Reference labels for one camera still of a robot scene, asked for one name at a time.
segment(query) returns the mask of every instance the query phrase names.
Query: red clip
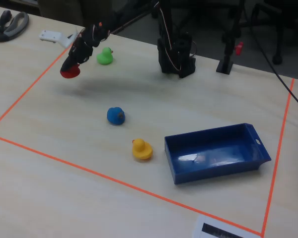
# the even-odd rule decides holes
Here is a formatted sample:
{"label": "red clip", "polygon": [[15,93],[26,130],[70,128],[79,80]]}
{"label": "red clip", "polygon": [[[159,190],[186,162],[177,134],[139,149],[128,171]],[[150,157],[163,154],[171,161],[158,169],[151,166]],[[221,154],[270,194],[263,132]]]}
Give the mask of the red clip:
{"label": "red clip", "polygon": [[237,46],[235,46],[235,51],[237,56],[239,56],[240,53],[242,53],[243,45],[244,43],[240,42]]}
{"label": "red clip", "polygon": [[64,78],[75,78],[80,73],[79,64],[74,65],[68,71],[65,71],[65,72],[60,71],[60,73]]}

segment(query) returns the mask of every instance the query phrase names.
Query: blue tray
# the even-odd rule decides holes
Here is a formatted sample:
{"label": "blue tray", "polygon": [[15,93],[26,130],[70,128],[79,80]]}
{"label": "blue tray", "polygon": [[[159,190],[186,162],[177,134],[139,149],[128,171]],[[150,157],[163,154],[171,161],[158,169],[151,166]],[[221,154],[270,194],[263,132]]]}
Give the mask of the blue tray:
{"label": "blue tray", "polygon": [[166,136],[164,142],[174,184],[256,170],[272,160],[246,123]]}

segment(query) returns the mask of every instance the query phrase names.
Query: orange tape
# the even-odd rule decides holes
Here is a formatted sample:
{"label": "orange tape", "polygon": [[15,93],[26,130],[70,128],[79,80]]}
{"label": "orange tape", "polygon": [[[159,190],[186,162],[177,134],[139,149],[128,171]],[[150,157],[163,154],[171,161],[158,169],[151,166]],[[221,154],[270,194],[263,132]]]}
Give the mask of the orange tape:
{"label": "orange tape", "polygon": [[144,190],[144,189],[142,189],[142,188],[139,188],[139,187],[136,187],[136,186],[134,186],[134,185],[131,185],[131,184],[129,184],[129,183],[126,183],[126,182],[120,181],[120,180],[118,180],[118,179],[115,179],[115,178],[112,178],[112,177],[110,177],[110,176],[107,176],[107,175],[101,174],[101,173],[99,173],[99,172],[96,172],[96,171],[90,170],[90,169],[88,169],[88,168],[85,168],[85,167],[83,167],[83,166],[76,165],[76,164],[74,164],[74,163],[71,163],[71,162],[68,162],[68,161],[65,161],[65,160],[59,159],[59,158],[57,158],[57,157],[54,157],[54,156],[51,156],[51,155],[45,154],[45,153],[43,153],[43,152],[40,152],[40,151],[37,151],[37,150],[31,149],[31,148],[29,148],[29,147],[26,147],[26,146],[24,146],[24,145],[21,145],[21,144],[19,144],[19,143],[16,143],[16,142],[13,142],[13,141],[10,141],[10,140],[7,140],[7,139],[4,139],[4,138],[2,138],[2,137],[0,137],[0,140],[1,140],[1,141],[4,141],[4,142],[7,142],[7,143],[9,143],[9,144],[12,144],[12,145],[18,146],[18,147],[20,147],[20,148],[23,148],[23,149],[25,149],[25,150],[28,150],[28,151],[34,152],[34,153],[36,153],[36,154],[39,154],[39,155],[45,156],[45,157],[47,157],[47,158],[50,158],[50,159],[52,159],[52,160],[56,160],[56,161],[58,161],[58,162],[61,162],[61,163],[63,163],[63,164],[66,164],[66,165],[69,165],[69,166],[75,167],[75,168],[77,168],[77,169],[80,169],[80,170],[84,170],[84,171],[86,171],[86,172],[89,172],[89,173],[91,173],[91,174],[94,174],[94,175],[100,176],[100,177],[102,177],[102,178],[104,178],[104,179],[108,179],[108,180],[110,180],[110,181],[113,181],[113,182],[119,183],[119,184],[121,184],[121,185],[124,185],[124,186],[126,186],[126,187],[132,188],[132,189],[134,189],[134,190],[137,190],[137,191],[139,191],[139,192],[143,192],[143,193],[145,193],[145,194],[148,194],[148,195],[150,195],[150,196],[153,196],[153,197],[159,198],[159,199],[161,199],[161,200],[163,200],[163,201],[166,201],[166,202],[172,203],[172,204],[174,204],[174,205],[177,205],[177,206],[179,206],[179,207],[183,207],[183,208],[186,208],[186,209],[188,209],[188,210],[191,210],[191,211],[193,211],[193,212],[196,212],[196,213],[199,213],[199,214],[202,214],[202,215],[205,215],[205,216],[208,216],[208,217],[214,218],[214,219],[216,219],[216,220],[219,220],[219,221],[221,221],[221,222],[224,222],[224,223],[227,223],[227,224],[229,224],[229,225],[232,225],[232,226],[238,227],[238,228],[240,228],[240,229],[243,229],[243,230],[245,230],[245,231],[247,231],[247,232],[250,232],[250,233],[253,233],[253,234],[255,234],[255,235],[258,235],[258,236],[260,236],[260,235],[261,235],[259,232],[253,231],[253,230],[252,230],[252,229],[250,229],[250,228],[247,228],[247,227],[244,227],[244,226],[242,226],[242,225],[239,225],[239,224],[237,224],[237,223],[234,223],[234,222],[228,221],[228,220],[226,220],[226,219],[223,219],[223,218],[217,217],[217,216],[215,216],[215,215],[212,215],[212,214],[210,214],[210,213],[203,212],[203,211],[201,211],[201,210],[198,210],[198,209],[195,209],[195,208],[193,208],[193,207],[187,206],[187,205],[185,205],[185,204],[182,204],[182,203],[180,203],[180,202],[173,201],[173,200],[171,200],[171,199],[169,199],[169,198],[162,197],[162,196],[160,196],[160,195],[158,195],[158,194],[155,194],[155,193],[153,193],[153,192],[149,192],[149,191],[147,191],[147,190]]}
{"label": "orange tape", "polygon": [[[291,91],[293,90],[294,82],[295,82],[295,79],[293,78],[292,79],[292,83],[290,85],[290,90]],[[288,109],[289,109],[289,104],[290,104],[291,98],[292,98],[292,96],[289,93],[288,94],[287,103],[286,103],[285,113],[284,113],[284,119],[283,119],[282,129],[280,131],[278,148],[277,148],[277,154],[276,154],[276,160],[275,160],[275,166],[274,166],[274,172],[273,172],[273,178],[272,178],[272,183],[270,185],[269,196],[268,196],[268,201],[267,201],[267,206],[266,206],[266,211],[265,211],[265,216],[264,216],[264,222],[263,222],[263,227],[262,227],[262,232],[261,232],[261,237],[262,238],[265,235],[265,230],[266,230],[266,226],[267,226],[267,219],[268,219],[268,215],[269,215],[270,206],[271,206],[271,203],[272,203],[272,197],[273,197],[273,192],[274,192],[274,185],[275,185],[277,168],[278,168],[278,163],[279,163],[280,150],[282,148],[284,131],[285,131],[285,126],[286,126],[286,119],[287,119],[287,114],[288,114]]]}
{"label": "orange tape", "polygon": [[22,95],[8,108],[8,110],[6,110],[4,112],[4,114],[0,117],[0,121],[2,121],[2,119],[12,110],[12,108],[14,108],[14,106],[25,96],[25,94],[27,94],[30,89],[46,74],[47,71],[49,71],[49,69],[56,63],[56,61],[58,61],[60,59],[60,57],[62,57],[62,55],[64,55],[64,53],[68,50],[65,49],[51,64],[49,67],[46,68],[46,70],[43,71],[43,73],[30,85],[30,87],[27,88],[27,90],[25,90],[24,93],[22,93]]}

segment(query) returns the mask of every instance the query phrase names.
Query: gray floor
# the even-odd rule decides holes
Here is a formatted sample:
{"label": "gray floor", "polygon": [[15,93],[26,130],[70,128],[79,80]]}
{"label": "gray floor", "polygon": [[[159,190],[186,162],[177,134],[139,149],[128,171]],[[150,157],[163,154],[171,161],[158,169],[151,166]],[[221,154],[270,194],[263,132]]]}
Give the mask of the gray floor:
{"label": "gray floor", "polygon": [[[113,6],[115,9],[121,7],[126,0],[113,0]],[[261,2],[260,0],[246,1],[248,15],[250,16],[251,10],[255,2]],[[187,14],[184,10],[173,10],[172,17],[175,23],[179,22],[183,16]],[[217,10],[212,13],[216,18],[223,22],[230,24],[227,19],[227,11]],[[220,60],[224,55],[224,44],[221,42],[222,30],[218,28],[212,21],[206,17],[202,17],[200,22],[192,21],[185,28],[185,31],[189,32],[194,41],[197,43],[198,52],[197,55]],[[255,27],[254,31],[261,42],[262,47],[271,60],[276,50],[276,31],[274,27],[262,26]],[[144,17],[138,22],[126,28],[119,33],[120,36],[124,36],[130,39],[135,39],[142,42],[151,44],[157,43],[159,38],[157,20],[153,19],[151,15]],[[283,63],[275,66],[277,72],[280,75],[294,77],[298,79],[298,38],[293,42],[294,32],[292,30],[286,30],[284,36],[284,45],[282,49]],[[237,39],[238,43],[242,41],[244,43],[241,56],[234,56],[233,61],[235,64],[264,70],[271,71],[267,62],[263,58],[262,54],[257,49],[255,42],[249,32],[249,29],[242,29],[241,38]]]}

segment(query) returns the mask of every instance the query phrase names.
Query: white plastic piece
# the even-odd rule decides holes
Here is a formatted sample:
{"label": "white plastic piece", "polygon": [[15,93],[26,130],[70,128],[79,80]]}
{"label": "white plastic piece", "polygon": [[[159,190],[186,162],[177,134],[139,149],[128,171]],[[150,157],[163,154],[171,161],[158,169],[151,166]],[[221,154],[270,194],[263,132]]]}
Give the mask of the white plastic piece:
{"label": "white plastic piece", "polygon": [[[205,231],[203,229],[204,224],[209,228],[210,226],[214,228],[212,231],[208,229]],[[218,221],[214,218],[207,217],[205,215],[200,215],[195,224],[195,229],[192,232],[192,238],[215,238],[215,237],[244,237],[244,238],[260,238],[260,236],[253,233],[242,230],[235,226],[229,225],[227,223]]]}
{"label": "white plastic piece", "polygon": [[78,35],[77,29],[74,34],[70,38],[67,38],[62,32],[57,32],[57,31],[47,31],[43,30],[40,33],[40,40],[42,41],[50,41],[50,42],[57,42],[59,43],[62,47],[65,49],[71,45],[71,43],[74,42]]}

